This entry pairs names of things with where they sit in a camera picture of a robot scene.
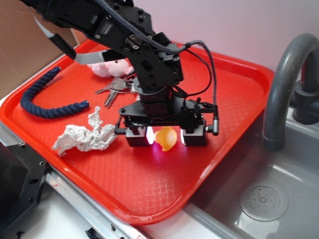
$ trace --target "stuffed animal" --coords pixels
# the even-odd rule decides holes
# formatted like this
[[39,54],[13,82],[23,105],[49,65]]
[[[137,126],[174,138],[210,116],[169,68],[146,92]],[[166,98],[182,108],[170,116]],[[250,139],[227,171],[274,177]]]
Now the stuffed animal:
[[124,59],[88,65],[100,77],[121,77],[128,75],[134,68]]

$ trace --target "blue rope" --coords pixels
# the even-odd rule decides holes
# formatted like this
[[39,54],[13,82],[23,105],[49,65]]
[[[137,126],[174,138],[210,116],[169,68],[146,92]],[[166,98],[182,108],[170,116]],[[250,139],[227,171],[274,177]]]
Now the blue rope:
[[34,82],[22,95],[20,105],[32,115],[45,119],[55,119],[64,116],[71,116],[83,111],[90,106],[88,101],[74,103],[59,108],[44,109],[36,106],[31,100],[45,87],[54,77],[60,72],[60,67],[55,67],[53,70],[45,73],[38,81]]

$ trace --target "faucet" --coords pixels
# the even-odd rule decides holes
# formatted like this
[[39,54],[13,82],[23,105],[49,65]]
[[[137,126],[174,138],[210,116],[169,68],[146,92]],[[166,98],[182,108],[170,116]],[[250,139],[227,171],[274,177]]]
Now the faucet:
[[[301,71],[301,80],[297,81]],[[263,145],[269,151],[285,147],[289,105],[293,118],[303,124],[319,121],[319,40],[297,36],[286,48],[270,87],[263,125]]]

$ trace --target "crumpled paper towel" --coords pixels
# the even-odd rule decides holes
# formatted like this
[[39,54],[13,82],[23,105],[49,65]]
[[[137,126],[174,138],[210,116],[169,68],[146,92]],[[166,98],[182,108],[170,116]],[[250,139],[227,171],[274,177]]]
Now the crumpled paper towel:
[[114,134],[115,126],[107,124],[101,128],[103,121],[100,120],[100,110],[101,108],[97,106],[95,112],[89,115],[89,125],[93,127],[92,131],[84,126],[69,124],[66,126],[63,135],[58,137],[52,149],[59,149],[58,153],[61,157],[66,154],[66,150],[73,147],[77,147],[82,152],[108,148],[116,138]]

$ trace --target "sink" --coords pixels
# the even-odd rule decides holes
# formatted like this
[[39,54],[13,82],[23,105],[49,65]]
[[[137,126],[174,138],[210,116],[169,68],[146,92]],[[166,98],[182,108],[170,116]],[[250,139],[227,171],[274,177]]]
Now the sink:
[[260,116],[190,202],[243,238],[318,238],[319,130],[288,119],[274,153],[262,127]]

